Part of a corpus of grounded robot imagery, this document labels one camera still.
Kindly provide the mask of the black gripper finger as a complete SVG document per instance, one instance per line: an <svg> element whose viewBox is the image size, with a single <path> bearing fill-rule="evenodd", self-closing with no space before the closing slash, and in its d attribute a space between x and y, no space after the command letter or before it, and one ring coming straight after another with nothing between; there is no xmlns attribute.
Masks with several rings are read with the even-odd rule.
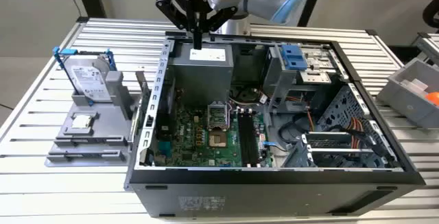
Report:
<svg viewBox="0 0 439 224"><path fill-rule="evenodd" d="M197 49L197 18L196 12L192 8L191 0L183 0L183 10L185 14L180 12L172 3L172 0L156 0L156 7L173 23L179 29L185 29L192 33L192 45L193 49Z"/></svg>
<svg viewBox="0 0 439 224"><path fill-rule="evenodd" d="M216 31L220 26L225 23L228 19L232 18L237 12L237 7L232 6L220 9L217 13L207 18L207 12L200 13L199 23L197 23L197 49L201 49L203 34L209 31Z"/></svg>

